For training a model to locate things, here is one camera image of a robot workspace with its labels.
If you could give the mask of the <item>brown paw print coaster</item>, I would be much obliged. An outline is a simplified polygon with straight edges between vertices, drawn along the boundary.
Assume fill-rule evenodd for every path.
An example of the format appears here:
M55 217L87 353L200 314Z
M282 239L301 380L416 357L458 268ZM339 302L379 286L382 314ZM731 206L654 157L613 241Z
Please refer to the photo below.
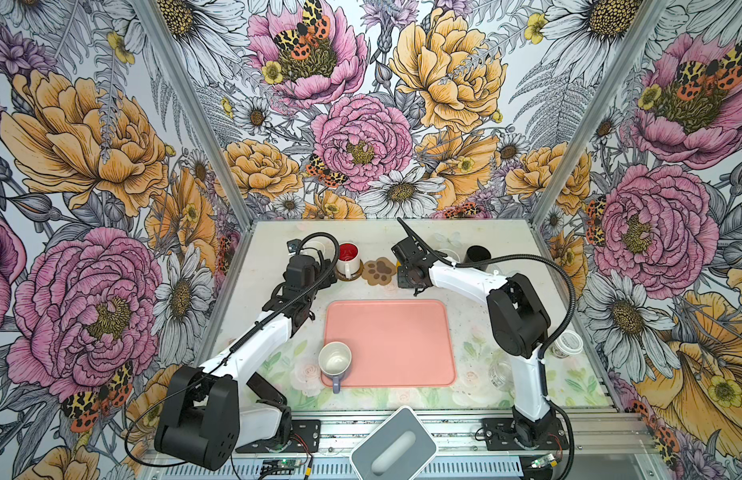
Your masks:
M396 276L397 264L386 257L365 262L361 273L361 278L370 286L389 285Z

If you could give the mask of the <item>white mug red inside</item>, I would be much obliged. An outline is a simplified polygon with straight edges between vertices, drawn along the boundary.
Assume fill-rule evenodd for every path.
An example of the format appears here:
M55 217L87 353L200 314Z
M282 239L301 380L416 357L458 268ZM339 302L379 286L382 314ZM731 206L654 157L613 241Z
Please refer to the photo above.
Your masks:
M361 264L359 249L355 244L342 243L339 246L339 260L336 267L339 267L345 276L351 276L359 269Z

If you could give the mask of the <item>black mug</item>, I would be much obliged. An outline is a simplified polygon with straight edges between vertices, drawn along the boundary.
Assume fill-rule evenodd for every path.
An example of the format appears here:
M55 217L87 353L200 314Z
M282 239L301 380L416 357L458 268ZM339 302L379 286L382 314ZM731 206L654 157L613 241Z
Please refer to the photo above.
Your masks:
M480 245L472 245L468 247L465 253L465 262L470 264L475 263L475 268L481 271L487 270L488 265L485 261L490 260L491 258L491 252L484 246Z

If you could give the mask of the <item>white mug purple handle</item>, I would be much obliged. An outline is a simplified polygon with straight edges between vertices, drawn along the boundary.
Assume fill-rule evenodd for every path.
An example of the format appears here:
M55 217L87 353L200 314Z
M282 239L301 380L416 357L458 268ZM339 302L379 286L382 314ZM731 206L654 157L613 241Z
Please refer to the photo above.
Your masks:
M319 368L328 380L334 394L341 392L342 381L350 371L352 360L352 352L343 342L327 343L320 350L318 354Z

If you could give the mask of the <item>white mug off tray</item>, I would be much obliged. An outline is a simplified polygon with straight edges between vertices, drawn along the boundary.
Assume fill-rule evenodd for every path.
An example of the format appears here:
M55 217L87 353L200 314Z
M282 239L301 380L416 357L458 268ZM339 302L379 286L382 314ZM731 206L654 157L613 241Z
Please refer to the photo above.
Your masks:
M335 249L333 242L325 237L316 237L308 240L301 249L305 255L313 257L319 263L331 263Z

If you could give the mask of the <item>glossy brown round coaster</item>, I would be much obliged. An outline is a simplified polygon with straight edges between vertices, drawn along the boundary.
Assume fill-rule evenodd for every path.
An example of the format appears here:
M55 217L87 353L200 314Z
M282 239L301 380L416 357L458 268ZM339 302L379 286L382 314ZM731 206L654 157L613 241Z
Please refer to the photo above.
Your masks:
M364 271L364 265L363 264L361 264L360 267L359 267L359 269L355 273L353 273L351 276L345 276L340 271L340 268L339 267L335 267L334 268L334 274L335 274L336 278L339 281L343 281L343 282L350 282L350 281L354 281L354 280L359 279L362 276L363 271Z

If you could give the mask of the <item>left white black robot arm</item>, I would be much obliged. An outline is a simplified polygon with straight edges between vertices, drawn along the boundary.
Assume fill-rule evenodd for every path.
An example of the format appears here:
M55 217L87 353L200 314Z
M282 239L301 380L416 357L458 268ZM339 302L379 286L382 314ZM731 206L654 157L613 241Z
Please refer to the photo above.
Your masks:
M307 235L252 326L200 366L174 373L154 435L157 452L217 470L243 447L285 447L293 441L291 408L259 370L314 319L312 304L320 290L335 283L339 256L333 235Z

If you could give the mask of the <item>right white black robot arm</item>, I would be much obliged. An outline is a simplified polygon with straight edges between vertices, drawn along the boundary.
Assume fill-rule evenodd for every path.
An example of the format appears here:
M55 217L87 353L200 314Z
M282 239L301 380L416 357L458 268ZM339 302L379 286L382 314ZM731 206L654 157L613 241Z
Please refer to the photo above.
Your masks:
M576 307L576 288L556 262L531 254L511 254L459 263L430 247L405 220L397 222L406 238L392 247L401 272L416 295L431 287L473 300L487 308L493 337L510 357L515 403L509 420L484 422L485 441L507 441L515 448L537 449L560 429L563 416L551 400L545 355L566 331ZM554 269L567 285L569 304L561 324L550 331L552 320L531 280L516 273L504 276L484 271L484 266L509 261L532 261Z

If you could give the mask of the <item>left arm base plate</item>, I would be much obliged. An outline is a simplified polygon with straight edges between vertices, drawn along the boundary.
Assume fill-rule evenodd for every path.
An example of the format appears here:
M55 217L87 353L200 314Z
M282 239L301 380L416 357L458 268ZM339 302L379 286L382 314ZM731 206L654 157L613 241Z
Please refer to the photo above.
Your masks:
M261 440L237 449L238 453L304 453L304 446L296 439L296 436L305 441L310 453L317 453L320 445L322 422L320 420L294 420L292 422L292 435L289 439L279 442L277 440Z

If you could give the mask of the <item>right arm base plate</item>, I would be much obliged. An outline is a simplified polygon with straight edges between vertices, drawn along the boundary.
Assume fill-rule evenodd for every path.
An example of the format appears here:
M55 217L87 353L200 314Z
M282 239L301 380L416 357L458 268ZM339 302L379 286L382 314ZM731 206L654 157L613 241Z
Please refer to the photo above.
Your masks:
M561 451L569 437L558 418L538 422L509 417L484 418L481 433L489 451Z

